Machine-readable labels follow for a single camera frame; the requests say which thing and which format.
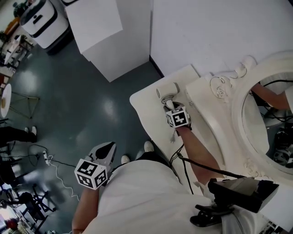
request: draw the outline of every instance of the person's leg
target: person's leg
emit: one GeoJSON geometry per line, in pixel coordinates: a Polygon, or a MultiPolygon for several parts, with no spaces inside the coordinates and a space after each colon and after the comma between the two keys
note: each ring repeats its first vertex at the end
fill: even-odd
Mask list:
{"type": "Polygon", "coordinates": [[[1,137],[3,137],[4,141],[22,141],[22,142],[36,142],[37,136],[34,133],[27,133],[24,130],[12,128],[12,127],[4,127],[0,128],[1,137]]]}
{"type": "Polygon", "coordinates": [[[123,155],[121,157],[121,164],[122,165],[125,164],[125,163],[129,163],[129,162],[130,162],[130,159],[129,159],[129,157],[127,155],[123,155]]]}
{"type": "Polygon", "coordinates": [[[144,150],[145,152],[143,153],[143,155],[139,158],[136,158],[136,160],[151,160],[151,161],[156,161],[159,163],[162,163],[164,165],[166,165],[167,167],[169,167],[169,163],[163,159],[161,156],[159,156],[158,154],[156,154],[154,151],[154,146],[150,141],[146,141],[145,145],[144,145],[144,150]]]}

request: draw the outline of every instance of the white cable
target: white cable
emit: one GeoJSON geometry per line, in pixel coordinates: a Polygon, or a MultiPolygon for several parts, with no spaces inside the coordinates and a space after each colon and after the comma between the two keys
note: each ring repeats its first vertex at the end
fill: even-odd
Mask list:
{"type": "Polygon", "coordinates": [[[64,188],[71,189],[71,191],[72,191],[71,197],[77,197],[77,200],[79,201],[79,197],[78,197],[78,195],[73,195],[73,194],[74,194],[74,192],[73,192],[73,188],[72,188],[72,187],[66,187],[66,186],[64,185],[63,179],[61,179],[60,177],[58,177],[58,166],[56,166],[56,165],[54,165],[54,164],[51,163],[51,160],[52,160],[53,157],[54,157],[53,155],[49,155],[49,156],[48,156],[48,160],[49,160],[49,165],[52,165],[52,166],[56,167],[56,177],[57,177],[59,180],[62,181],[62,185],[63,185],[64,188]]]}

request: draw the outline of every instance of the extension cord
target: extension cord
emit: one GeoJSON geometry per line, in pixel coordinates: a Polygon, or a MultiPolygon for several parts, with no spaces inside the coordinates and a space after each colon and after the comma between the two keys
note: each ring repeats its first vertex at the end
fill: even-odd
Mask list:
{"type": "Polygon", "coordinates": [[[48,156],[49,166],[51,165],[51,166],[53,166],[53,167],[56,168],[56,177],[57,177],[59,180],[61,180],[61,182],[62,182],[62,186],[63,186],[64,188],[71,189],[71,191],[72,191],[72,193],[71,193],[71,197],[77,197],[77,200],[79,201],[78,195],[73,195],[73,193],[74,193],[73,188],[72,188],[72,187],[67,187],[67,186],[65,186],[65,185],[64,185],[64,181],[63,181],[63,179],[61,179],[61,178],[58,176],[58,166],[56,166],[56,165],[54,165],[54,164],[51,163],[52,158],[53,158],[53,155],[49,155],[49,156],[48,156]]]}
{"type": "Polygon", "coordinates": [[[47,155],[47,152],[44,150],[43,151],[43,155],[44,155],[44,158],[45,158],[45,162],[48,166],[50,166],[50,161],[49,161],[49,158],[48,158],[48,155],[47,155]]]}

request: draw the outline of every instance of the white cabinet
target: white cabinet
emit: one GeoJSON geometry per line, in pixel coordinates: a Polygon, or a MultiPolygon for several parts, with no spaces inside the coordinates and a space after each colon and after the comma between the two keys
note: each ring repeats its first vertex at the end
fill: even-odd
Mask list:
{"type": "Polygon", "coordinates": [[[78,0],[66,12],[81,54],[108,81],[149,60],[150,0],[78,0]]]}

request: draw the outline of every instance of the white wall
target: white wall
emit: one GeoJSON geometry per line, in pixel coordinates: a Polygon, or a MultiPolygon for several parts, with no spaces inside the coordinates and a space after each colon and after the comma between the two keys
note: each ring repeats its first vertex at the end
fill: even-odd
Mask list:
{"type": "Polygon", "coordinates": [[[21,3],[24,0],[7,0],[1,7],[0,7],[0,31],[4,31],[8,24],[14,19],[13,10],[14,7],[12,6],[13,3],[21,3]]]}
{"type": "Polygon", "coordinates": [[[293,49],[287,0],[154,0],[151,56],[164,75],[192,64],[200,75],[293,49]]]}

